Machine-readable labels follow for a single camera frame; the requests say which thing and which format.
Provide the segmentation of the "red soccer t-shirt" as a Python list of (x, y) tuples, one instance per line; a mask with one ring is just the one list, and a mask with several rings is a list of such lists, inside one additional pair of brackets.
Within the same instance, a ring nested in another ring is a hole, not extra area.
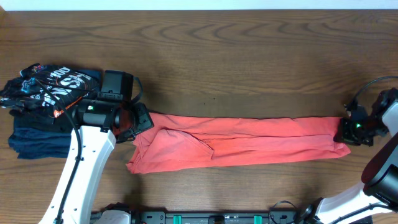
[(151, 113), (126, 164), (133, 174), (202, 167), (334, 159), (350, 153), (334, 142), (338, 117), (200, 118)]

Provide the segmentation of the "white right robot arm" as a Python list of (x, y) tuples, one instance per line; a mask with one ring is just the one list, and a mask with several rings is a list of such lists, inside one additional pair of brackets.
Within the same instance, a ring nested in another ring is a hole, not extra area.
[(296, 223), (357, 223), (378, 213), (397, 211), (397, 89), (380, 92), (370, 114), (356, 100), (346, 106), (334, 140), (372, 146), (374, 137), (391, 139), (368, 162), (361, 181), (344, 192), (309, 205)]

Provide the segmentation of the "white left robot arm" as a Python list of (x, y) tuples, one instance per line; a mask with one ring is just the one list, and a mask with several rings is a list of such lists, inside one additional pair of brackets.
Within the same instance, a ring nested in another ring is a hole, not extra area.
[(68, 157), (53, 199), (41, 223), (89, 223), (101, 175), (117, 143), (132, 142), (154, 127), (143, 92), (132, 96), (140, 80), (107, 70), (94, 100), (80, 100), (64, 113), (73, 127)]

